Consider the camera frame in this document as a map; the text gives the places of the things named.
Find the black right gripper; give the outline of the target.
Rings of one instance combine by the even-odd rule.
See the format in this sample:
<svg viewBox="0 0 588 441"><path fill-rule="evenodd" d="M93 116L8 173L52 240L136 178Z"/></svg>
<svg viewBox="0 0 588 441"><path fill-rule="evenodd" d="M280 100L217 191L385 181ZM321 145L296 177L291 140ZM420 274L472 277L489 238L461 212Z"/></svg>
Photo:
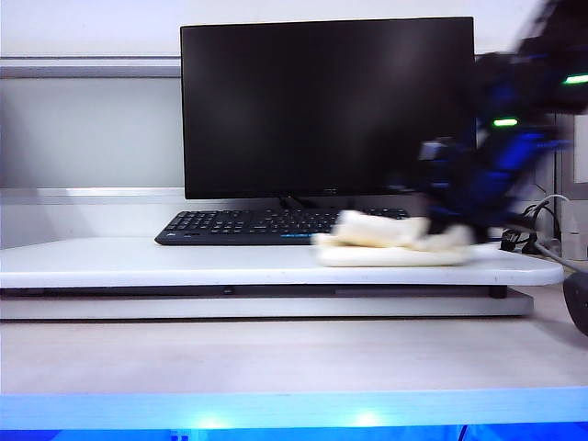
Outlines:
<svg viewBox="0 0 588 441"><path fill-rule="evenodd" d="M488 243L489 229L506 223L508 173L450 138L424 141L418 159L430 233L449 234L462 224L473 244Z"/></svg>

